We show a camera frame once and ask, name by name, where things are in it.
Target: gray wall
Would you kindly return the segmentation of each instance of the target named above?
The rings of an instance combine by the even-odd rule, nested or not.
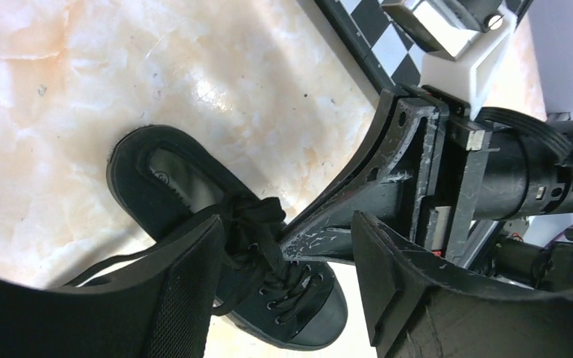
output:
[[[546,110],[573,118],[573,0],[534,0],[528,14]]]

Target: shoe toe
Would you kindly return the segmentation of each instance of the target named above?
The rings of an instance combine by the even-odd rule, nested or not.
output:
[[[335,286],[324,306],[289,343],[310,349],[326,347],[339,338],[347,320],[348,308],[344,294],[339,283],[335,281]]]

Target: marble table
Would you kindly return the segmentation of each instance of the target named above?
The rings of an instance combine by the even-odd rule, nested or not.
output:
[[[377,99],[312,1],[0,0],[0,277],[57,285],[152,244],[104,176],[136,127],[186,131],[292,219],[357,149]],[[489,104],[544,118],[527,20]],[[373,357],[354,268],[335,267],[351,309],[335,345],[280,351],[214,319],[206,357]]]

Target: shoe insole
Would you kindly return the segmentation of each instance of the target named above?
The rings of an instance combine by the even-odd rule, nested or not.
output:
[[[150,159],[151,172],[173,189],[192,213],[219,203],[223,191],[200,170],[177,154],[157,149]]]

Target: shoe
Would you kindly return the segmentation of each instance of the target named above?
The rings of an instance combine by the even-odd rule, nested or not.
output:
[[[189,220],[223,218],[227,243],[213,314],[297,351],[327,347],[343,331],[348,308],[331,267],[282,257],[279,200],[260,200],[191,136],[165,125],[136,129],[110,155],[107,183],[157,241]]]

